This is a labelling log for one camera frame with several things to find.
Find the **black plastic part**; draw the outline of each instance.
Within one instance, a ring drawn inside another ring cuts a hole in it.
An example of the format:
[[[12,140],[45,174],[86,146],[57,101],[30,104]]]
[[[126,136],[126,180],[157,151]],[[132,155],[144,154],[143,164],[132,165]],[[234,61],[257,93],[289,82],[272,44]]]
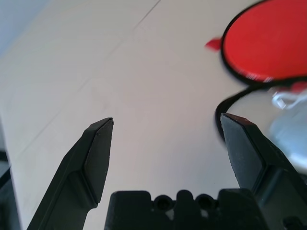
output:
[[[272,230],[295,217],[307,226],[307,186],[284,154],[245,118],[222,114],[229,159],[241,188],[250,189]]]
[[[267,230],[264,218],[246,189],[221,190],[218,207],[202,209],[199,199],[182,190],[172,209],[164,212],[153,208],[145,191],[112,194],[106,218],[106,230]]]
[[[82,230],[101,200],[113,119],[90,125],[62,160],[28,230]]]

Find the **red lid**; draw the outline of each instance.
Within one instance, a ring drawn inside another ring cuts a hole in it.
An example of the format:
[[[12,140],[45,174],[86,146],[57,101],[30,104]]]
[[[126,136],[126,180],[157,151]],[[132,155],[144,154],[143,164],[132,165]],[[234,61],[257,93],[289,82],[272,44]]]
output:
[[[224,37],[224,55],[256,81],[307,74],[307,0],[267,0],[241,14]]]

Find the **white surface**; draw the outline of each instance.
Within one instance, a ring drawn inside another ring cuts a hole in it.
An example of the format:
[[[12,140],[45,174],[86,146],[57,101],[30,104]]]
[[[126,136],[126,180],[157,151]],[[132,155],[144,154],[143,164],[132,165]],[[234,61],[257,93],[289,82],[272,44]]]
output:
[[[238,187],[213,114],[244,88],[203,46],[253,0],[54,0],[0,63],[1,115],[24,228],[59,163],[93,122],[114,118],[100,230],[117,190],[172,198]],[[265,131],[278,109],[248,96],[231,109]]]
[[[49,0],[0,0],[0,56]]]

